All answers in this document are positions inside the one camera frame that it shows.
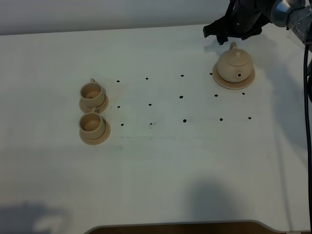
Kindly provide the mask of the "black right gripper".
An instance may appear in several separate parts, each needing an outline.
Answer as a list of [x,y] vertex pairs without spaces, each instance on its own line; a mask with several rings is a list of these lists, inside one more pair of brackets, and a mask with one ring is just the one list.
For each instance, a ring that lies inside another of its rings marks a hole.
[[257,36],[271,22],[272,6],[272,0],[232,0],[226,18],[203,27],[204,37],[216,36],[218,44],[223,45],[228,37],[245,40]]

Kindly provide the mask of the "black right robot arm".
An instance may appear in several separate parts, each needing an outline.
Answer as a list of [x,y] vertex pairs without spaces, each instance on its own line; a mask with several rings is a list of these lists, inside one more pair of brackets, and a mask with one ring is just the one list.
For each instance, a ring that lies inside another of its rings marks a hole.
[[304,44],[312,43],[312,7],[304,0],[231,0],[226,14],[204,26],[203,34],[216,36],[223,45],[228,38],[257,36],[268,23],[291,30]]

